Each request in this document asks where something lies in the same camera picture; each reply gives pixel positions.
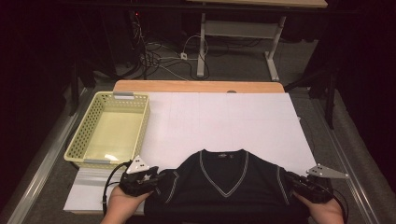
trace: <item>yellow plastic basket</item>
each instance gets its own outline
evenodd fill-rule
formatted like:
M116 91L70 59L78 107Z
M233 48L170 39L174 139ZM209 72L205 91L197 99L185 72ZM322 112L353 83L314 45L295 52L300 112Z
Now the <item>yellow plastic basket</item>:
M78 167L114 169L139 155L148 121L148 94L99 91L64 159Z

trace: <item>desk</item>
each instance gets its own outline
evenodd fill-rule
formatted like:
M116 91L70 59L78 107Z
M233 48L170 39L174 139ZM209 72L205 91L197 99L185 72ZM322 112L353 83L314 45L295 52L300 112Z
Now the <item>desk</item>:
M206 3L227 3L243 4L258 6L274 7L326 7L324 0L188 0L192 2ZM197 65L197 76L203 77L205 72L205 36L206 35L223 35L223 36L242 36L252 38L272 39L272 46L269 51L265 51L265 61L267 62L271 79L279 81L279 76L274 64L274 54L283 30L286 16L282 16L278 24L264 24L252 22L237 21L209 21L205 13L201 18L201 39L200 50Z
M279 83L123 80L114 91L149 92L151 112L140 156L160 170L177 168L203 148L244 148L299 175L316 164L291 99ZM101 214L110 172L80 168L64 210ZM113 180L119 181L120 174ZM143 214L143 206L137 214Z

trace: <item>gray surface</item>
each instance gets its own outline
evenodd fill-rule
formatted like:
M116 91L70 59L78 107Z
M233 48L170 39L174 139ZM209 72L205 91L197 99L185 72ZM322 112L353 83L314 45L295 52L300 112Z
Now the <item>gray surface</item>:
M255 48L233 49L222 52L226 54L221 57L214 57L208 54L206 58L210 69L210 78L208 80L270 81L262 57L262 49L267 45L268 42L263 41ZM304 71L304 67L314 47L315 43L308 44L304 42L299 44L280 44L278 46L275 63L279 73L280 83L286 85L299 78L300 74ZM221 53L219 49L220 47L209 46L209 52L219 54ZM160 53L163 54L163 57L173 54L169 51L166 52L165 49L161 49ZM190 68L186 64L174 65L170 69L179 76L191 79ZM148 79L178 78L164 69L159 69L155 74L149 76ZM107 81L106 78L102 77L98 77L97 80L102 83ZM105 83L98 86L94 91L111 90L113 85L114 83ZM297 115L301 118L305 137L316 161L334 170L342 171L342 163L334 151L334 143L329 136L328 129L322 122L322 115L315 109L315 106L320 104L320 102L309 99L305 89L293 90L291 92L291 99ZM67 117L68 108L69 106L66 107L63 115L60 117L59 123L62 123L62 120ZM60 126L62 125L54 127L49 138L43 144L42 149L33 158L29 172L26 173L19 188L16 189L8 206L2 211L0 223L7 223L13 209L20 201L35 171L48 152L48 146L53 141L53 135L61 131ZM368 200L373 207L373 211L378 216L379 223L396 223L394 193L390 190L385 178L380 174L370 154L367 152L339 96L335 100L333 133L337 137L337 141L342 145L357 178L363 186L363 190L367 192ZM65 200L76 173L77 170L63 159L63 153L61 153L50 173L46 185L35 201L31 212L26 217L25 223L100 222L101 216L74 215L63 211ZM361 214L361 210L356 203L356 198L353 195L354 192L351 191L348 183L345 180L334 180L332 183L346 197L349 206L348 223L364 223L364 216Z

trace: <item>human arm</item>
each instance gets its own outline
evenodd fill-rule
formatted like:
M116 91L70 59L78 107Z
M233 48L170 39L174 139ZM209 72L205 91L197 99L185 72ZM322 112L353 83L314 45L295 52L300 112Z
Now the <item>human arm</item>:
M298 200L305 204L311 217L318 224L343 224L343 212L340 204L335 199L331 199L326 203L311 203L305 197L293 192Z
M116 186L110 194L105 217L101 224L121 224L125 223L136 211L139 204L147 199L150 193L145 193L134 197L125 194L119 186Z

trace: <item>v-neck collar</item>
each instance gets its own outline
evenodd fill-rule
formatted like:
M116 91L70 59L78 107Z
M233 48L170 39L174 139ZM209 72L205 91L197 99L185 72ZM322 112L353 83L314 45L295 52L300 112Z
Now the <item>v-neck collar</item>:
M213 187L215 187L216 190L217 190L223 197L225 197L225 198L230 197L230 196L235 192L235 190L241 185L243 179L245 178L245 175L246 175L246 172L247 172L247 169L248 169L248 152L245 151L244 149L241 149L241 150L242 150L243 152L245 152L245 164L244 164L244 167L243 167L244 170L243 170L241 176L239 177L239 180L236 182L236 184L235 184L228 192L224 192L224 190L221 189L221 188L219 187L219 185L217 185L217 184L215 183L215 181L212 180L212 178L210 178L210 176L208 175L208 173L207 173L207 171L206 171L206 169L205 169L205 167L204 167L203 154L204 154L204 153L210 153L210 152L208 152L208 151L206 151L206 150L201 150L201 151L200 151L200 158L199 158L199 160L200 160L200 165L201 165L202 172L204 173L206 179L210 182L210 184L211 184Z

